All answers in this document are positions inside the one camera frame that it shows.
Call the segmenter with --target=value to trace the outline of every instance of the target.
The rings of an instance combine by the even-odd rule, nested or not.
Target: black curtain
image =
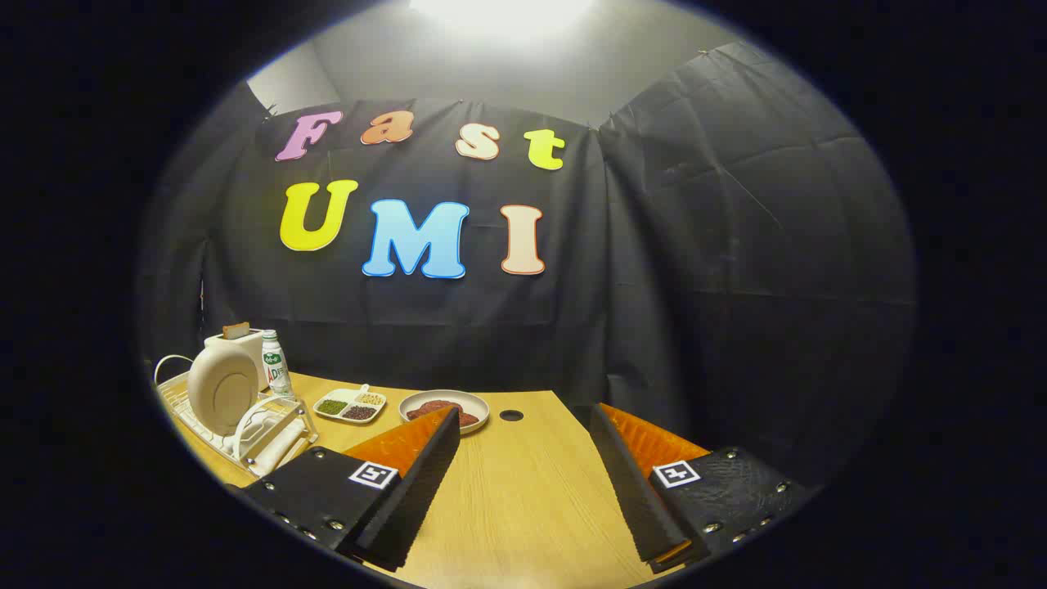
[[[870,145],[785,64],[703,54],[600,128],[617,407],[810,483],[897,386],[914,264]]]
[[[152,362],[192,358],[222,325],[250,321],[279,331],[292,370],[551,388],[569,406],[604,401],[706,447],[748,447],[807,483],[843,465],[895,388],[914,301],[897,195],[853,124],[749,45],[699,55],[599,131],[425,99],[265,119],[238,96],[191,139],[201,155],[176,162],[148,225],[139,325]],[[298,116],[334,109],[344,118],[305,157],[273,160]],[[361,144],[394,110],[415,113],[414,135]],[[498,129],[497,158],[456,153],[466,122]],[[522,135],[536,129],[565,140],[562,168],[529,161]],[[287,187],[320,184],[306,216],[316,228],[336,179],[359,182],[338,236],[288,249]],[[439,202],[468,205],[465,276],[364,275],[370,206],[385,198],[416,224]],[[502,270],[505,204],[543,211],[543,273]]]

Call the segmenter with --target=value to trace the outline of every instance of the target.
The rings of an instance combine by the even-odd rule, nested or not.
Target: blue letter m
[[[459,258],[462,221],[469,207],[458,202],[441,202],[432,207],[421,227],[415,226],[407,203],[379,200],[371,205],[375,212],[375,240],[371,258],[363,264],[367,275],[392,275],[396,271],[389,249],[395,249],[403,273],[410,274],[429,250],[422,273],[429,277],[462,277],[465,266]]]

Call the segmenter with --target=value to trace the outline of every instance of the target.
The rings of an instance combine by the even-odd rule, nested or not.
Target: dish rack
[[[164,361],[171,358],[180,358],[191,363],[193,362],[185,357],[165,357],[160,361],[160,364],[163,364]],[[160,370],[160,364],[157,365],[156,371],[153,375],[154,383]],[[313,425],[312,417],[309,416],[309,412],[306,410],[306,405],[296,399],[276,395],[260,399],[259,403],[250,408],[240,420],[236,432],[228,436],[221,436],[208,430],[193,413],[193,407],[190,404],[188,398],[188,387],[179,386],[188,381],[188,371],[186,371],[156,385],[164,406],[191,432],[196,434],[197,438],[209,446],[222,458],[236,465],[240,470],[255,479],[283,467],[297,455],[298,450],[303,446],[315,444],[319,438],[319,433]],[[263,463],[260,463],[259,459],[263,451],[282,432],[286,431],[295,420],[302,422],[302,432],[290,448],[287,449],[284,456],[281,457],[279,463],[265,465],[265,459],[262,460]]]

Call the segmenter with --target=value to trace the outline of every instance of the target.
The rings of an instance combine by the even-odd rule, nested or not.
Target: white bottle
[[[291,376],[287,372],[287,358],[276,340],[276,332],[267,331],[262,335],[262,362],[265,364],[265,376],[269,382],[269,390],[274,395],[293,398]]]

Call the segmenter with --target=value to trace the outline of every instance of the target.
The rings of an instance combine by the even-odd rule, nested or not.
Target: letter u
[[[335,180],[328,184],[331,203],[328,204],[324,225],[316,230],[306,230],[306,209],[313,195],[320,189],[314,182],[292,184],[287,188],[287,205],[280,221],[280,239],[295,251],[315,251],[334,241],[341,228],[349,195],[359,186],[355,180]]]

